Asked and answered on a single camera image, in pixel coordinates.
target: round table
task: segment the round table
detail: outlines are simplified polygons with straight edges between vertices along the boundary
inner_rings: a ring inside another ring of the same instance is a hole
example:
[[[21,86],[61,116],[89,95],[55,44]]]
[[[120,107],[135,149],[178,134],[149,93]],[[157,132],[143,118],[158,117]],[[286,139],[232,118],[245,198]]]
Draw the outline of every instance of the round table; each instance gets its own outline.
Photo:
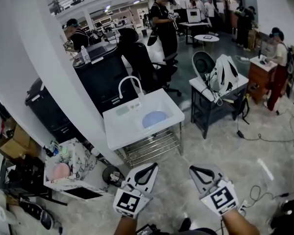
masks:
[[[202,42],[212,42],[211,51],[212,51],[212,49],[213,49],[213,47],[214,47],[213,43],[214,43],[214,42],[217,42],[217,41],[220,40],[219,37],[215,37],[215,36],[212,36],[212,35],[196,35],[196,36],[194,36],[194,37],[195,37],[195,39],[197,39],[197,40],[199,40],[199,41],[202,41]]]

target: faucet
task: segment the faucet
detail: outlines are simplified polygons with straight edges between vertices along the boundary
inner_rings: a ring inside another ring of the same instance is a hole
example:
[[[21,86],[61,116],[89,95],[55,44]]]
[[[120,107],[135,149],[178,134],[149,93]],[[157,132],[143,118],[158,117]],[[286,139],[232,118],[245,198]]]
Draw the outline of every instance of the faucet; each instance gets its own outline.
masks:
[[[123,83],[126,79],[128,79],[128,78],[134,78],[134,79],[137,80],[138,85],[139,85],[139,89],[141,90],[141,92],[138,93],[138,99],[139,99],[140,102],[142,102],[142,101],[144,100],[144,93],[143,93],[142,85],[141,85],[141,82],[139,81],[139,79],[138,79],[137,77],[135,77],[135,76],[126,76],[125,78],[123,78],[123,79],[121,80],[121,82],[119,83],[119,98],[120,98],[120,99],[123,98],[123,95],[122,95],[122,92],[121,92],[121,85],[122,85],[122,83]]]

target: pink object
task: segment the pink object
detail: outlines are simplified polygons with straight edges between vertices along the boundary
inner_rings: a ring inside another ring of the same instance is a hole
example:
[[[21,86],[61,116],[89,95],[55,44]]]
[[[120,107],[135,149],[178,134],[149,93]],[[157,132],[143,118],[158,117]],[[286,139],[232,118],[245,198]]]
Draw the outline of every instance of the pink object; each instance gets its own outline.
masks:
[[[65,163],[60,163],[53,171],[53,180],[60,179],[60,178],[66,178],[70,176],[70,168]]]

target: white sink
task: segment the white sink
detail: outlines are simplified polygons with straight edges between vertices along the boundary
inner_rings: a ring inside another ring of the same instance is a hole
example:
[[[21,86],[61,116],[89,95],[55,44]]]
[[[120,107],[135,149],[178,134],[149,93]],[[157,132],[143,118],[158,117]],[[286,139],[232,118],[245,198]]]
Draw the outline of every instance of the white sink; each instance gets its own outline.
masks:
[[[143,118],[153,111],[166,113],[167,118],[148,128],[143,127]],[[185,118],[184,113],[168,94],[159,89],[119,105],[103,113],[108,147],[111,150],[122,148],[156,132],[175,125]]]

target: water bottle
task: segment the water bottle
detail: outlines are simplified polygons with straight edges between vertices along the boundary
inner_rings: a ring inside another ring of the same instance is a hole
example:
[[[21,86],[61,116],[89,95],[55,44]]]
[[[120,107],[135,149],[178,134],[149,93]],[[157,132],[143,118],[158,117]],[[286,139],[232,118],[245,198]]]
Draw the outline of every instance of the water bottle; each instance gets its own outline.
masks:
[[[89,54],[88,54],[88,52],[87,52],[87,49],[86,49],[84,46],[82,46],[80,52],[81,52],[81,54],[82,54],[82,57],[83,57],[83,59],[84,59],[85,64],[90,63],[90,57],[89,57]]]

